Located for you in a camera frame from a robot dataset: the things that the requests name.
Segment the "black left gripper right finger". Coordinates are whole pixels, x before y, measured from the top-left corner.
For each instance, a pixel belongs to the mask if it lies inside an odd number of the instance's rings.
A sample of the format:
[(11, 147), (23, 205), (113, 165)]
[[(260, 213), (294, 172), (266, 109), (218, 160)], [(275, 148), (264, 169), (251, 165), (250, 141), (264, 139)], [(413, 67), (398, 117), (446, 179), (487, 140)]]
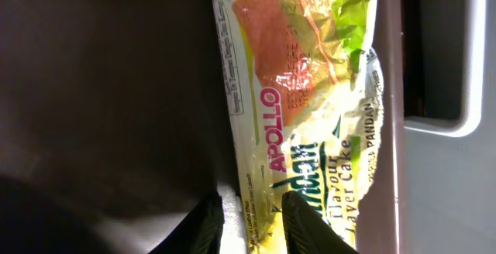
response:
[(288, 254), (358, 254), (297, 192), (284, 193), (281, 204)]

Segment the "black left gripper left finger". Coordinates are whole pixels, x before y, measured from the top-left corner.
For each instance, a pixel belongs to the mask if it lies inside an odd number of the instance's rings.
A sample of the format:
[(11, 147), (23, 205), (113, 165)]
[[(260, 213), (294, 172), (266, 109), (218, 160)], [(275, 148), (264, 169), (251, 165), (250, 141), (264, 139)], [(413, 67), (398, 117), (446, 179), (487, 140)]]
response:
[(224, 213), (218, 192), (204, 197), (150, 254), (219, 254)]

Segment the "white napkin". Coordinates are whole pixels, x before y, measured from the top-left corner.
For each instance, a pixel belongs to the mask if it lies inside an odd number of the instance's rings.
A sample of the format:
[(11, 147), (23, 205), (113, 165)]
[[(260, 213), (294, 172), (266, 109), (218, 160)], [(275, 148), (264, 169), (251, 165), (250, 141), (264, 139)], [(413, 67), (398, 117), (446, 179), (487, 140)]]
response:
[[(228, 183), (219, 183), (224, 225), (221, 253), (246, 253), (246, 230), (240, 197)], [(136, 219), (105, 218), (94, 230), (116, 253), (147, 253), (159, 245), (186, 217), (185, 211), (168, 211)]]

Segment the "yellow green snack wrapper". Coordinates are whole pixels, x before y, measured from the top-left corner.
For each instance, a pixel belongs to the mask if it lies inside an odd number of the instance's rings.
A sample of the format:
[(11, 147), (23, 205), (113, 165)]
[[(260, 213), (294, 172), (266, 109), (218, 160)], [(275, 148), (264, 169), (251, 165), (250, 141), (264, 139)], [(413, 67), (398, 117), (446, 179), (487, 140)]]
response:
[(284, 253), (299, 193), (347, 245), (384, 121), (377, 0), (213, 0), (251, 253)]

